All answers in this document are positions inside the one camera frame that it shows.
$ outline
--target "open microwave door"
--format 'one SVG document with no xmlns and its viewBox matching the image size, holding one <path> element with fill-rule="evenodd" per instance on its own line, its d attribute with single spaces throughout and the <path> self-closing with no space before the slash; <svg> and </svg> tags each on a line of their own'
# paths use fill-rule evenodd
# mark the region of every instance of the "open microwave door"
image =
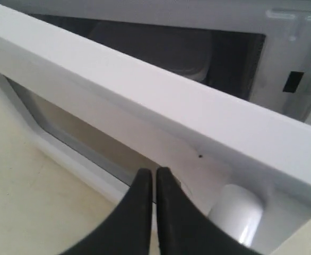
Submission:
<svg viewBox="0 0 311 255">
<path fill-rule="evenodd" d="M 226 183 L 255 192 L 269 208 L 260 252 L 311 218 L 311 126 L 2 5 L 0 99 L 37 146 L 115 202 L 139 167 L 168 166 L 204 214 Z"/>
</svg>

